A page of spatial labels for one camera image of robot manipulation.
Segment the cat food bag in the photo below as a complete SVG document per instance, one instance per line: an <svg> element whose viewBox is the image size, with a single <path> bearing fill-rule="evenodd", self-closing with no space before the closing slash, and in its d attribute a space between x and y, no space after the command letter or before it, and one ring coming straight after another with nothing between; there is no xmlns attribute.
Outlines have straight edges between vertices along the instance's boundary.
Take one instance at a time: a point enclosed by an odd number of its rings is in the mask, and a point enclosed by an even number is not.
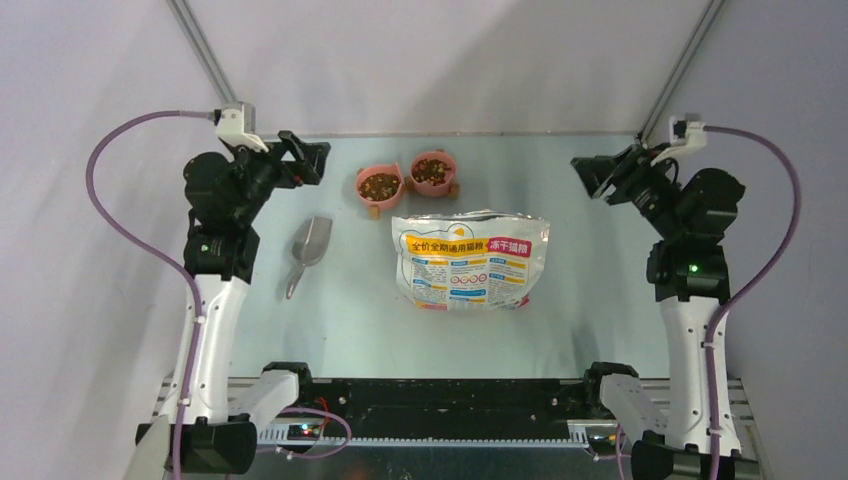
<svg viewBox="0 0 848 480"><path fill-rule="evenodd" d="M550 222L480 210L395 216L396 283L426 310L515 310L544 271Z"/></svg>

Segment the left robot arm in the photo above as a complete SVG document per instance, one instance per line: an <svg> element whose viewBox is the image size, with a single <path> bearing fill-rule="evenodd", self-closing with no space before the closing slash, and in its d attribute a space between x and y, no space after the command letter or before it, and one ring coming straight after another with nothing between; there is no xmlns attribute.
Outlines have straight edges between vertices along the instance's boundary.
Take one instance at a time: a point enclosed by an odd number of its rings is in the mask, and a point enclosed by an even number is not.
<svg viewBox="0 0 848 480"><path fill-rule="evenodd" d="M137 428L136 445L172 478L244 474L258 436L279 414L304 416L316 403L304 363L271 363L237 401L230 360L251 287L260 237L252 223L276 189L317 185L331 146L291 131L253 150L204 152L183 169L189 229L179 263L189 287L183 337L159 415Z"/></svg>

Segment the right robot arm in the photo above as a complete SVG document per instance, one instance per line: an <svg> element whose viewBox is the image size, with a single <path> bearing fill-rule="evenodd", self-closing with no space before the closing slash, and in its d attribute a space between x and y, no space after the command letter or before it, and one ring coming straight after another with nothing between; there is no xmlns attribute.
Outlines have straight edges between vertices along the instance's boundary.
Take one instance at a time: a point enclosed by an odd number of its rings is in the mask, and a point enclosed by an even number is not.
<svg viewBox="0 0 848 480"><path fill-rule="evenodd" d="M659 409L634 373L600 363L581 402L593 417L614 415L636 479L757 479L760 465L744 456L736 432L724 351L731 294L722 240L745 189L715 168L680 184L677 161L661 152L632 145L571 164L590 197L633 205L660 236L646 278L668 343L669 405Z"/></svg>

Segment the metal food scoop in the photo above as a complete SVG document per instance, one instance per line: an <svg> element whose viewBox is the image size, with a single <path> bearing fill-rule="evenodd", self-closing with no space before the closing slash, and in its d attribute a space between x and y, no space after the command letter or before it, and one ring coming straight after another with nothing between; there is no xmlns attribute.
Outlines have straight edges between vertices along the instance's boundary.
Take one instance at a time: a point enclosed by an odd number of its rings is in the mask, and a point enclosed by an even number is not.
<svg viewBox="0 0 848 480"><path fill-rule="evenodd" d="M333 220L313 216L303 222L296 231L291 255L294 260L287 276L285 298L291 299L305 270L321 261L328 249Z"/></svg>

